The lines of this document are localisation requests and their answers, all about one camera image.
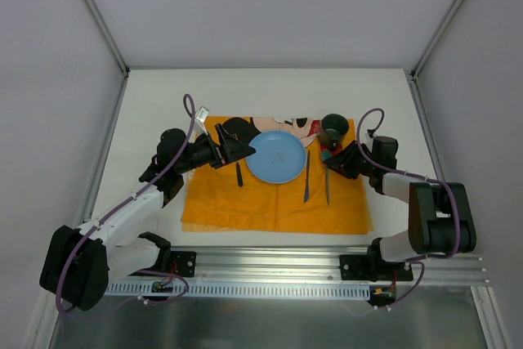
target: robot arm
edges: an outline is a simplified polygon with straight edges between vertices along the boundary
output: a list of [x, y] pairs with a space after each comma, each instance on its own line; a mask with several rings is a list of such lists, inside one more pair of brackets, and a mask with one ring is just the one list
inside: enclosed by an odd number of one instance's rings
[[[367, 145], [362, 145], [362, 148], [374, 162], [396, 169], [396, 139], [376, 136], [372, 139], [372, 150]], [[355, 141], [324, 163], [349, 179], [356, 179], [359, 175], [366, 176], [369, 185], [376, 192], [409, 205], [408, 230], [375, 239], [363, 261], [359, 258], [356, 263], [348, 263], [351, 276], [355, 280], [389, 280], [394, 270], [404, 271], [405, 261], [411, 257], [451, 252], [456, 240], [454, 216], [449, 197], [441, 186], [376, 167], [361, 154]], [[449, 187], [458, 208], [458, 252], [469, 253], [476, 247], [476, 230], [467, 192], [461, 183], [449, 183]]]
[[[62, 226], [52, 236], [46, 261], [40, 276], [40, 286], [56, 293], [65, 261], [80, 239], [93, 227], [98, 227], [79, 249], [65, 277], [62, 298], [86, 311], [97, 304], [110, 282], [138, 270], [150, 268], [166, 271], [170, 261], [171, 244], [158, 235], [144, 233], [130, 244], [120, 245], [146, 218], [158, 214], [183, 187], [182, 174], [209, 164], [218, 169], [245, 158], [256, 151], [237, 141], [223, 128], [216, 126], [217, 144], [203, 133], [194, 143], [187, 144], [174, 165], [145, 192], [133, 194], [134, 200], [115, 212], [110, 220], [100, 225], [90, 220], [76, 229]], [[181, 148], [186, 134], [177, 128], [164, 132], [157, 146], [157, 154], [139, 177], [136, 191], [142, 190], [161, 173]]]

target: silver utensil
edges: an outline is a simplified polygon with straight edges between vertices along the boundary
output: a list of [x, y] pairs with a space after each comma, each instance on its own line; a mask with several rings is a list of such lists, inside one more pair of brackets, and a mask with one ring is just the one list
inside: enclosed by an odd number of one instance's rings
[[309, 200], [309, 172], [311, 171], [311, 151], [307, 151], [307, 168], [305, 180], [305, 194], [303, 195], [303, 203]]
[[330, 184], [329, 184], [329, 167], [325, 165], [325, 193], [327, 194], [327, 205], [330, 206]]

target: blue plate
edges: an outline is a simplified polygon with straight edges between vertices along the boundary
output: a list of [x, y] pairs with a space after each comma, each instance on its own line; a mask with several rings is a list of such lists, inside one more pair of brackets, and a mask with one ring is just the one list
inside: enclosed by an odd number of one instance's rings
[[302, 173], [306, 163], [305, 147], [293, 134], [268, 131], [249, 143], [256, 153], [246, 158], [247, 166], [262, 181], [282, 184]]

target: white table surface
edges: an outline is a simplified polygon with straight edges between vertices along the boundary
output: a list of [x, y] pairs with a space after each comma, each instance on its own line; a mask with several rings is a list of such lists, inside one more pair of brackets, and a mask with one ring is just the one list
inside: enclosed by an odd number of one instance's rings
[[[211, 115], [309, 117], [329, 113], [355, 123], [367, 110], [381, 107], [386, 117], [378, 134], [400, 143], [398, 168], [434, 177], [416, 109], [402, 69], [159, 69], [133, 70], [114, 131], [93, 215], [128, 196], [150, 163], [159, 137], [168, 128], [189, 126], [184, 93], [196, 109]], [[378, 114], [364, 129], [374, 127]], [[369, 244], [378, 236], [407, 228], [408, 207], [378, 195], [365, 182], [374, 232], [367, 235], [309, 235], [261, 231], [183, 232], [186, 188], [140, 231], [152, 230], [173, 245], [320, 246]]]

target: glass panel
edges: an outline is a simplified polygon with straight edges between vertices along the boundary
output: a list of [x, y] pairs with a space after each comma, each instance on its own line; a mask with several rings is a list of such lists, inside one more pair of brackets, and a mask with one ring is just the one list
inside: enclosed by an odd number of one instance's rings
[[[106, 297], [94, 316], [124, 298]], [[393, 307], [366, 302], [182, 298], [129, 302], [91, 322], [60, 319], [52, 348], [487, 348], [469, 288], [421, 287]]]

